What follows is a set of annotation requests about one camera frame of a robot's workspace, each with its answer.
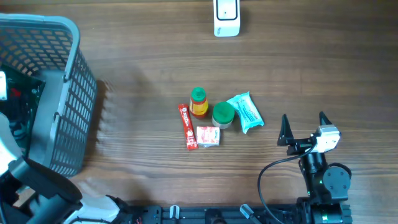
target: blue packet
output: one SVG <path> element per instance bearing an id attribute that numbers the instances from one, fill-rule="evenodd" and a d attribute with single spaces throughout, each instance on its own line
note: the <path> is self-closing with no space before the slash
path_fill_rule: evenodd
<path id="1" fill-rule="evenodd" d="M 249 128 L 253 128 L 257 125 L 264 125 L 259 111 L 250 99 L 250 92 L 236 95 L 232 99 L 227 100 L 227 103 L 232 105 L 232 107 L 238 112 L 238 115 L 241 118 L 242 131 L 244 134 L 248 132 Z"/>

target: gray basket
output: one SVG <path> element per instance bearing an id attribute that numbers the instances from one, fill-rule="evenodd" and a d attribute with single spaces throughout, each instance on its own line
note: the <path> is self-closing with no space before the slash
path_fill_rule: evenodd
<path id="1" fill-rule="evenodd" d="M 66 177 L 81 169 L 97 94 L 79 41 L 67 18 L 0 14 L 1 63 L 46 81 L 29 158 Z"/>

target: yellow label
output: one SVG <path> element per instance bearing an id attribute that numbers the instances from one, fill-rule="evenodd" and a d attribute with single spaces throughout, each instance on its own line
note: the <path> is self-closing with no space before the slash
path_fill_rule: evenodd
<path id="1" fill-rule="evenodd" d="M 192 100 L 189 104 L 189 109 L 191 111 L 191 113 L 195 114 L 195 115 L 203 115 L 207 112 L 207 109 L 209 108 L 209 103 L 207 102 L 207 100 L 200 104 L 200 105 L 196 105 L 192 103 Z"/>

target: green cap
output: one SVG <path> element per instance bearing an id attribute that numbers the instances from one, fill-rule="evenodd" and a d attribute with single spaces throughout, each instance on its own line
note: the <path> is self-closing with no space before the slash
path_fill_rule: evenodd
<path id="1" fill-rule="evenodd" d="M 192 90 L 191 97 L 196 102 L 201 102 L 206 98 L 206 92 L 202 87 L 196 87 Z"/>
<path id="2" fill-rule="evenodd" d="M 217 103 L 213 108 L 213 119 L 219 124 L 228 124 L 234 119 L 235 110 L 227 102 Z"/>

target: red snack stick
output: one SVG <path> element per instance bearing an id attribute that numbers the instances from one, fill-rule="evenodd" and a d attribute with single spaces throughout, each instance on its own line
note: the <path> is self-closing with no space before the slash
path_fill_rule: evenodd
<path id="1" fill-rule="evenodd" d="M 197 140 L 195 139 L 195 134 L 193 133 L 191 117 L 189 117 L 188 105 L 181 104 L 178 105 L 178 110 L 180 111 L 182 124 L 185 131 L 185 139 L 187 140 L 187 149 L 194 150 L 198 148 Z"/>

